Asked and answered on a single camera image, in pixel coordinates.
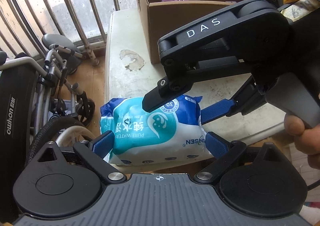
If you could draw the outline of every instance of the blue plastic package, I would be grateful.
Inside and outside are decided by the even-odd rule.
[[[142,99],[113,98],[101,107],[101,133],[112,130],[115,134],[106,161],[142,165],[212,157],[200,122],[202,97],[181,95],[151,113],[142,109]]]

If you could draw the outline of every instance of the metal screw head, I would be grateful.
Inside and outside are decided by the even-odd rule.
[[[172,86],[172,90],[173,91],[179,91],[181,89],[181,86],[180,85],[174,85],[174,86]]]
[[[166,61],[164,61],[164,64],[165,64],[166,66],[173,65],[173,63],[174,63],[173,59],[167,59]]]
[[[201,180],[209,180],[212,178],[212,174],[209,172],[200,172],[197,173],[197,177]]]
[[[124,177],[124,175],[122,173],[119,173],[119,172],[113,172],[113,173],[110,173],[108,175],[108,178],[110,180],[113,180],[113,181],[117,181],[117,180],[120,180]]]

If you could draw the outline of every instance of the wooden floor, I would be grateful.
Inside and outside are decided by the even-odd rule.
[[[78,67],[75,74],[68,76],[68,81],[70,83],[78,82],[80,87],[87,93],[87,97],[91,98],[95,105],[95,113],[91,124],[89,124],[88,129],[95,135],[100,135],[100,107],[104,104],[104,81],[105,81],[105,57],[98,57],[100,60],[99,66],[93,67],[90,60],[85,60]],[[65,100],[70,99],[70,93],[66,87],[63,87],[62,97]],[[286,148],[289,143],[293,142],[293,138],[287,135],[285,132],[280,132],[273,135],[270,138],[264,139],[260,142],[253,144],[253,146],[262,146],[265,141],[272,141],[276,146],[286,153]],[[169,169],[150,171],[152,173],[188,173],[191,177],[208,166],[214,159],[208,159],[188,165],[177,166]]]
[[[93,67],[90,60],[85,60],[78,67],[75,74],[67,77],[71,84],[77,82],[79,86],[86,92],[87,97],[91,98],[95,105],[95,112],[92,122],[88,129],[96,137],[100,135],[100,107],[104,104],[104,67],[105,57],[98,57],[100,64]],[[64,86],[62,90],[62,97],[65,100],[70,99],[70,93]]]

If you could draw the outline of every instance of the peeling paint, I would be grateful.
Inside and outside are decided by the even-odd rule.
[[[123,59],[125,56],[130,57],[130,60],[133,61],[133,62],[126,64],[124,66],[126,69],[129,69],[130,71],[138,71],[145,64],[144,59],[134,51],[131,51],[128,49],[121,50],[120,59]]]

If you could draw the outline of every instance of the wheelchair wheel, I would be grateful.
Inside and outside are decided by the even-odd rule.
[[[82,124],[85,127],[87,127],[90,124],[90,122],[92,121],[94,110],[96,107],[94,101],[90,98],[88,98],[88,106],[89,106],[89,115],[88,116],[85,115],[83,104],[79,109],[76,108],[77,109],[76,112],[79,115],[79,120],[82,122]]]
[[[68,73],[68,75],[73,75],[75,72],[77,72],[78,67],[76,69],[74,69],[72,72]]]
[[[61,131],[72,126],[84,126],[80,121],[75,118],[61,116],[48,121],[34,137],[28,151],[25,165],[27,165],[43,145],[48,141],[55,141],[60,135]],[[72,146],[74,142],[64,142],[63,146]]]

